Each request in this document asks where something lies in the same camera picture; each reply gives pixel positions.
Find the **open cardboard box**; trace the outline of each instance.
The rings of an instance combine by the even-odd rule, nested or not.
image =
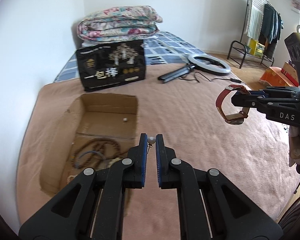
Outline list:
[[[137,126],[138,100],[134,96],[120,94],[89,93],[77,98],[63,114],[53,139],[47,147],[47,153],[40,172],[40,186],[43,192],[54,196],[67,185],[70,175],[77,175],[87,167],[94,167],[97,159],[93,158],[85,167],[73,167],[71,157],[88,141],[94,138],[108,138],[120,145],[120,152],[125,153],[134,146]],[[93,143],[80,152],[92,150]],[[105,145],[104,156],[113,156],[118,149]],[[89,157],[83,156],[79,163]],[[98,169],[107,168],[107,161],[102,161]]]

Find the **wristwatch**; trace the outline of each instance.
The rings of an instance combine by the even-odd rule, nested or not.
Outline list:
[[[249,107],[243,107],[242,110],[237,113],[237,114],[228,114],[225,115],[225,113],[222,111],[221,105],[223,100],[226,98],[226,96],[231,92],[231,91],[239,91],[240,93],[244,95],[250,95],[250,92],[246,89],[246,87],[242,85],[235,85],[231,84],[229,86],[226,86],[225,89],[219,94],[217,100],[216,100],[216,107],[223,117],[223,119],[233,125],[239,125],[242,124],[245,118],[248,118],[248,113],[249,113]]]

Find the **watch face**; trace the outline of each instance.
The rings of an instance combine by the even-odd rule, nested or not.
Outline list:
[[[233,124],[233,125],[239,125],[239,124],[243,124],[243,122],[244,122],[244,119],[241,118],[241,119],[236,119],[236,120],[229,121],[228,123]]]

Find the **hanging clothes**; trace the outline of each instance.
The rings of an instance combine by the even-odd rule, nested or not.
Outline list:
[[[248,37],[258,40],[263,22],[265,0],[248,0],[245,32]]]
[[[267,58],[272,59],[275,53],[275,50],[277,49],[278,40],[280,40],[281,37],[281,29],[283,29],[283,21],[281,20],[281,16],[279,13],[277,13],[278,17],[278,30],[275,34],[275,38],[272,40],[271,44],[269,44],[264,52],[264,55],[267,56]]]
[[[263,34],[264,37],[267,38],[267,41],[269,43],[272,42],[274,36],[274,25],[276,20],[275,19],[276,13],[277,13],[276,10],[270,4],[265,5],[261,33]]]
[[[279,28],[278,12],[274,13],[274,31],[273,31],[273,40],[277,38]]]
[[[267,38],[265,36],[263,36],[262,33],[260,33],[258,41],[259,41],[260,44],[264,45],[267,48],[268,41],[267,41]]]

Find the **orange box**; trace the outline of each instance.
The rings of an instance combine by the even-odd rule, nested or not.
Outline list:
[[[269,67],[264,72],[260,78],[261,83],[268,83],[273,87],[295,87],[289,78],[287,78],[283,73],[281,73],[281,68],[279,67]]]

